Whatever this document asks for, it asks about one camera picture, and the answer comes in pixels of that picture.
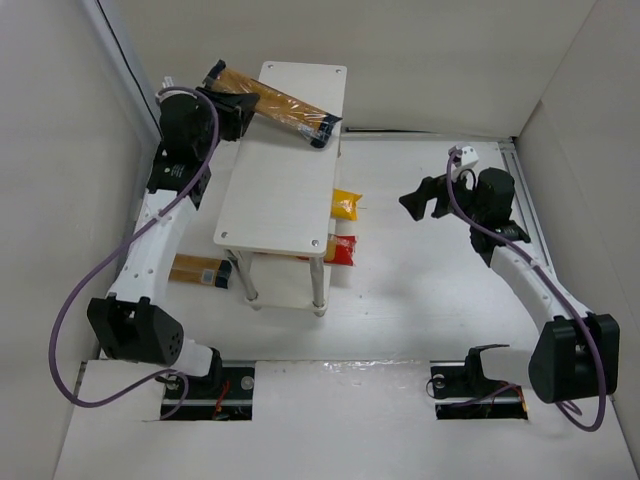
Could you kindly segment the yellow spaghetti bag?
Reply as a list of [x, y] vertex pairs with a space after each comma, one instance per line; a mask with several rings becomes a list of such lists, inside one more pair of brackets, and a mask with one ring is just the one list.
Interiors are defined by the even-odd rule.
[[331, 217], [337, 220], [356, 221], [358, 219], [357, 203], [361, 198], [361, 194], [334, 189]]

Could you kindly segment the brown spaghetti box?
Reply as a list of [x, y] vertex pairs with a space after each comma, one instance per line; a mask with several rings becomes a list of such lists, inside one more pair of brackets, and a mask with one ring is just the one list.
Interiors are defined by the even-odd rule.
[[255, 113], [297, 131], [316, 149], [327, 146], [334, 128], [343, 120], [340, 116], [230, 69], [223, 60], [209, 70], [203, 86], [218, 94], [257, 95], [258, 100], [253, 107]]

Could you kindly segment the red spaghetti bag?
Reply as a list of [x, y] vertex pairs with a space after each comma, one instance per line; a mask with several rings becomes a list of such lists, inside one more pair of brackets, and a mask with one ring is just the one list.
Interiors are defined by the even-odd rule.
[[357, 237], [355, 235], [329, 234], [324, 263], [352, 267], [356, 244]]

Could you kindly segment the blue-ended spaghetti box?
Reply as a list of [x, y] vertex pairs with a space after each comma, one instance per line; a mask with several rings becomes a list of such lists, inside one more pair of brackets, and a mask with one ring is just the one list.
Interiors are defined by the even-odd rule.
[[169, 280], [227, 290], [232, 269], [228, 260], [177, 254]]

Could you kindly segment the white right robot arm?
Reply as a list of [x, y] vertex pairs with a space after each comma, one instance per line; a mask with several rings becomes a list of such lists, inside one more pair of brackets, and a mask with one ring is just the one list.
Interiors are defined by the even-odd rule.
[[506, 171], [458, 168], [423, 178], [399, 202], [415, 221], [433, 201], [432, 217], [453, 214], [468, 224], [473, 250], [510, 286], [539, 331], [527, 374], [540, 400], [611, 395], [618, 386], [619, 324], [578, 301], [536, 258], [530, 236], [512, 218], [514, 196]]

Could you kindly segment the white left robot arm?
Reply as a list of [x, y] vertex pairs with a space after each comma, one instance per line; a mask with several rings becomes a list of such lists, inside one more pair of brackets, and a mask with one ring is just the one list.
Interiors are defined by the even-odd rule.
[[215, 93], [205, 88], [165, 89], [159, 99], [161, 140], [153, 158], [135, 226], [135, 240], [116, 280], [94, 298], [88, 320], [107, 358], [170, 368], [191, 386], [218, 390], [218, 350], [187, 338], [164, 308], [171, 267], [195, 217], [222, 140], [241, 138], [254, 115], [256, 93]]

